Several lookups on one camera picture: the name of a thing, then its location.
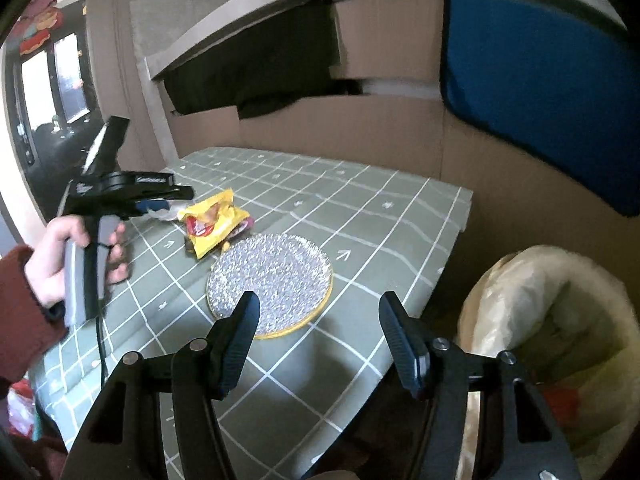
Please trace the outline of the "red sleeve left forearm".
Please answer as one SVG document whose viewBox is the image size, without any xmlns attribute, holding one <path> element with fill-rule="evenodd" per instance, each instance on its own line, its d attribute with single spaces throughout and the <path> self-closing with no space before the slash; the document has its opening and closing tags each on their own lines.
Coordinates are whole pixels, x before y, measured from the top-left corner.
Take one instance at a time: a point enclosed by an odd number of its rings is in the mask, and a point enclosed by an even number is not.
<svg viewBox="0 0 640 480">
<path fill-rule="evenodd" d="M 62 302 L 45 309 L 28 284 L 25 266 L 33 252 L 26 245 L 18 245 L 1 259 L 2 398 L 66 334 Z"/>
</svg>

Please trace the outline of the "person's left hand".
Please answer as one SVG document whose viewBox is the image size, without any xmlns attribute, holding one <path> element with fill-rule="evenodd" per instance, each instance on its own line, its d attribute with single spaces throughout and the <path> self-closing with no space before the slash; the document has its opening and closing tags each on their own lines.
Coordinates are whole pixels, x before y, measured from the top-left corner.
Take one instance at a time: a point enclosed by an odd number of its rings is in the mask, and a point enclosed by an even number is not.
<svg viewBox="0 0 640 480">
<path fill-rule="evenodd" d="M 64 254 L 68 240 L 86 248 L 90 242 L 84 220 L 79 216 L 64 216 L 52 220 L 42 240 L 24 266 L 25 278 L 40 306 L 52 308 L 65 297 Z M 128 278 L 128 259 L 125 255 L 126 226 L 119 222 L 111 234 L 106 280 L 110 285 Z"/>
</svg>

